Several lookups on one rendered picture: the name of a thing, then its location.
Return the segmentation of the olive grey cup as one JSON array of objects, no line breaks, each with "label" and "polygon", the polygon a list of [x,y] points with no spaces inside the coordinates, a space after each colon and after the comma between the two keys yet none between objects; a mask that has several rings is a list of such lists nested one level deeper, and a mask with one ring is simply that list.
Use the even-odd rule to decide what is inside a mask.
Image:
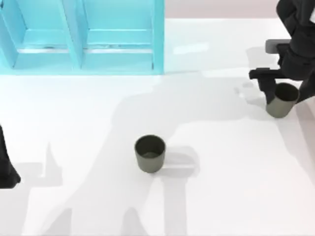
[{"label": "olive grey cup", "polygon": [[299,98],[299,89],[289,83],[276,84],[266,105],[266,112],[274,118],[284,118],[292,110]]},{"label": "olive grey cup", "polygon": [[138,167],[146,173],[158,172],[164,164],[166,144],[154,134],[140,137],[134,144]]}]

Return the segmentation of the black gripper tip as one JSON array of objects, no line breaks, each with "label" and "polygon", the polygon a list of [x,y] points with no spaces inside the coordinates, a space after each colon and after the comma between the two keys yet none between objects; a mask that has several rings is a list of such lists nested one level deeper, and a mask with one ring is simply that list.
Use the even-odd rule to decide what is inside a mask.
[{"label": "black gripper tip", "polygon": [[0,189],[12,189],[21,182],[21,177],[8,156],[2,126],[0,125]]}]

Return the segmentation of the light blue rack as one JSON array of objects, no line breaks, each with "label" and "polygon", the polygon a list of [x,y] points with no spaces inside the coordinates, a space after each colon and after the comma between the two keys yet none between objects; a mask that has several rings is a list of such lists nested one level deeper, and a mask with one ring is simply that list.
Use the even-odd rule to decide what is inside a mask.
[{"label": "light blue rack", "polygon": [[165,0],[0,0],[0,75],[161,75]]}]

